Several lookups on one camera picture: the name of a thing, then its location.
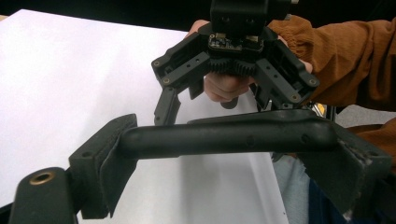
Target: brown sleeve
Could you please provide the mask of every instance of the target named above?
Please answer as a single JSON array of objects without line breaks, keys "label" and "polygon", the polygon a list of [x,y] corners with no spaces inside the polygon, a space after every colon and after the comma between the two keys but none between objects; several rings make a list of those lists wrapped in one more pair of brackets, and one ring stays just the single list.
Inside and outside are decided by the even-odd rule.
[{"label": "brown sleeve", "polygon": [[[396,18],[315,29],[309,21],[293,16],[290,21],[273,21],[269,27],[297,57],[312,63],[313,74],[320,80],[313,101],[396,111]],[[355,131],[387,151],[396,171],[396,119],[380,128]]]}]

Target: white tabletop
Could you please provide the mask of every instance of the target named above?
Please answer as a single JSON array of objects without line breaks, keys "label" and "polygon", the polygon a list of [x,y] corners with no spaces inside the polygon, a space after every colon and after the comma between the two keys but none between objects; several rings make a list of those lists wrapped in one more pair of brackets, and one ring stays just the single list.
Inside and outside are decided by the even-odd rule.
[{"label": "white tabletop", "polygon": [[[21,10],[0,22],[0,206],[19,181],[68,157],[110,120],[153,125],[161,93],[151,62],[186,33]],[[177,123],[252,112],[187,92]],[[288,223],[267,153],[145,160],[113,218],[80,223]]]}]

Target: gear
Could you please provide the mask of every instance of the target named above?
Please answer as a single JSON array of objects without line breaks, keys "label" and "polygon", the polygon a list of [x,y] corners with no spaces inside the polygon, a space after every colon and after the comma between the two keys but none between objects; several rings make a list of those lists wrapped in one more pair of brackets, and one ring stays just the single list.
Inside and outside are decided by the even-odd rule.
[{"label": "gear", "polygon": [[210,59],[209,68],[214,73],[225,73],[232,65],[232,60],[228,58]]},{"label": "gear", "polygon": [[239,76],[248,77],[254,74],[254,72],[256,71],[256,65],[255,63],[248,63],[245,61],[234,60],[233,70]]}]

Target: gray floor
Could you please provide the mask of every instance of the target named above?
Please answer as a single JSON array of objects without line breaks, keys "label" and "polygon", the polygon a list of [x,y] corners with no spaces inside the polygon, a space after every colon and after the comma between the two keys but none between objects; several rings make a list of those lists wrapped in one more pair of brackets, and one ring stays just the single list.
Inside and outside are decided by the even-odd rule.
[{"label": "gray floor", "polygon": [[335,117],[335,122],[347,128],[364,124],[384,124],[396,117],[396,112],[370,110],[350,105]]}]

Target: hand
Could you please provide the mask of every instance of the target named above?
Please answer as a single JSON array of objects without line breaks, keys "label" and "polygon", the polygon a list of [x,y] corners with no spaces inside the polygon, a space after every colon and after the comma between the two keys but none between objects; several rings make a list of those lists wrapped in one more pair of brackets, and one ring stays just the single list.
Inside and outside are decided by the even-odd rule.
[{"label": "hand", "polygon": [[[196,21],[186,36],[197,32],[198,29],[209,23],[209,21]],[[281,36],[279,39],[287,46],[288,43]],[[312,73],[313,67],[311,63],[300,60],[307,72]],[[233,98],[248,91],[248,86],[254,83],[252,77],[236,77],[227,74],[209,73],[205,76],[204,89],[207,96],[215,102],[230,102]]]}]

